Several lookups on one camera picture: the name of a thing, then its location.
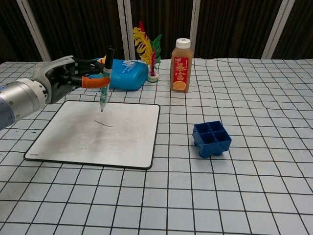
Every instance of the bottle cap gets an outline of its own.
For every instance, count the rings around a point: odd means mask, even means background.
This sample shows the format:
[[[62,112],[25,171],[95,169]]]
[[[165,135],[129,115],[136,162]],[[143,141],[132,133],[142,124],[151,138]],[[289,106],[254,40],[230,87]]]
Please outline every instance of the bottle cap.
[[[190,48],[190,39],[188,38],[178,38],[176,40],[176,47],[180,49]]]
[[[113,57],[114,57],[114,47],[108,46],[106,61],[104,62],[104,67],[106,69],[112,69],[113,66]]]

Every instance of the blue plastic container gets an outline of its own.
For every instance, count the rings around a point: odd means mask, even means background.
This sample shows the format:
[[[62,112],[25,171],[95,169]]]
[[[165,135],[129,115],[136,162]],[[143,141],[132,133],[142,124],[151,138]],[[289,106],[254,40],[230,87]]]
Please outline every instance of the blue plastic container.
[[[220,121],[196,124],[192,136],[202,158],[228,151],[231,138]]]
[[[113,60],[110,88],[137,91],[146,81],[149,69],[144,63],[129,60]],[[90,78],[102,77],[90,75]]]

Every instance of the juice bottle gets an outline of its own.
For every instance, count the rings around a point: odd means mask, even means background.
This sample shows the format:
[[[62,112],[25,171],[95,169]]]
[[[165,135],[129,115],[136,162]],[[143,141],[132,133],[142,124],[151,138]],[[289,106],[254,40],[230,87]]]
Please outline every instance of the juice bottle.
[[[188,92],[193,51],[190,40],[178,38],[176,47],[172,52],[171,63],[171,90],[175,92]]]

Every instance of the dark curtain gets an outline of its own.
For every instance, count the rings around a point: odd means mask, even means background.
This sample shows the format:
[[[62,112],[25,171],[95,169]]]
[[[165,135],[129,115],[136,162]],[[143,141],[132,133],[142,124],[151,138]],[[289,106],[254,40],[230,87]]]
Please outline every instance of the dark curtain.
[[[282,0],[202,0],[195,57],[261,58]]]
[[[176,39],[189,38],[192,4],[192,0],[131,0],[133,27],[142,21],[151,40],[163,34],[161,58],[171,58]]]
[[[52,59],[102,57],[115,47],[124,58],[116,0],[29,0]]]
[[[0,63],[42,61],[16,0],[0,0]]]
[[[272,59],[313,59],[313,0],[296,0]]]

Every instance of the green marker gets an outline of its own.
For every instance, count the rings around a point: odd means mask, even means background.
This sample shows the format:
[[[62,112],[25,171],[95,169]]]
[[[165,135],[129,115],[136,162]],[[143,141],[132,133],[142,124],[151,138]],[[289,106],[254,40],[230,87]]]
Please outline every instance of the green marker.
[[[107,56],[106,56],[106,61],[103,67],[103,77],[109,77],[111,79],[113,57],[114,57],[114,47],[109,46]],[[109,91],[109,85],[101,88],[100,109],[102,112],[108,101],[108,91]]]

